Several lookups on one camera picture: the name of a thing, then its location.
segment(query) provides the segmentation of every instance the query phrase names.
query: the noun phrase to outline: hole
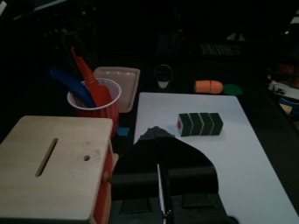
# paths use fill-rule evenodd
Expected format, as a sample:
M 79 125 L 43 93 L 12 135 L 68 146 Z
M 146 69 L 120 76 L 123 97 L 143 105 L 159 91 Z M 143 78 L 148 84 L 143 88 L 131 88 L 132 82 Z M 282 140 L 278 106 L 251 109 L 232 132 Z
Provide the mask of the hole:
M 84 157 L 84 161 L 90 161 L 90 155 Z
M 49 145 L 49 148 L 44 154 L 44 157 L 43 157 L 43 160 L 41 160 L 41 163 L 40 163 L 40 166 L 39 166 L 39 169 L 35 173 L 35 177 L 40 177 L 43 175 L 43 171 L 44 171 L 44 168 L 45 168 L 45 165 L 48 164 L 48 161 L 51 159 L 51 156 L 52 156 L 52 152 L 53 152 L 53 148 L 56 146 L 59 142 L 59 138 L 53 138 L 51 140 L 51 145 Z

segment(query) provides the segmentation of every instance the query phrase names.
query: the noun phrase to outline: white table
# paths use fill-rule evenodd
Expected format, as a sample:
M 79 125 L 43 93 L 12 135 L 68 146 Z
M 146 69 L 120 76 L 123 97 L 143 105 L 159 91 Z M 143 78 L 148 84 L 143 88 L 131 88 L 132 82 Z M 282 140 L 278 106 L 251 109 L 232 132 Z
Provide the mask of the white table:
M 176 128 L 178 115 L 191 112 L 219 113 L 224 122 L 219 136 L 180 137 Z M 154 126 L 159 126 L 199 149 L 214 163 L 223 206 L 227 214 L 240 224 L 299 223 L 295 209 L 235 96 L 142 93 L 135 141 Z

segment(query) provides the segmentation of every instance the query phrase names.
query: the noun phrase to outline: slot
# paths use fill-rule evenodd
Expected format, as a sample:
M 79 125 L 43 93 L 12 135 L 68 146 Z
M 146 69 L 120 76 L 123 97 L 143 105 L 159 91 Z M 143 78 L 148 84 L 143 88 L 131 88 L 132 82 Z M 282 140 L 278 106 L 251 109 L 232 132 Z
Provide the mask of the slot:
M 53 149 L 55 149 L 55 146 L 56 146 L 57 142 L 59 142 L 59 138 L 55 137 L 51 140 L 49 148 L 48 148 L 48 150 L 47 150 L 47 152 L 44 154 L 44 157 L 43 157 L 43 160 L 41 160 L 41 163 L 40 163 L 40 166 L 39 166 L 39 169 L 37 169 L 37 171 L 35 173 L 35 177 L 37 177 L 37 178 L 43 175 L 43 171 L 44 171 L 44 168 L 45 168 L 45 166 L 48 164 L 48 161 L 51 159 L 52 152 L 53 152 Z

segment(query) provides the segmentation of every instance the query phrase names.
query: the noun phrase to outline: blue handle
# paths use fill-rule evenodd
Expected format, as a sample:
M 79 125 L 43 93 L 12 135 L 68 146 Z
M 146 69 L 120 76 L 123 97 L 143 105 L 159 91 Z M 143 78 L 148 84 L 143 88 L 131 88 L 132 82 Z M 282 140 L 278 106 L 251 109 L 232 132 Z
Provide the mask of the blue handle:
M 88 89 L 67 71 L 55 66 L 51 68 L 49 76 L 69 88 L 72 94 L 85 103 L 90 108 L 96 107 Z

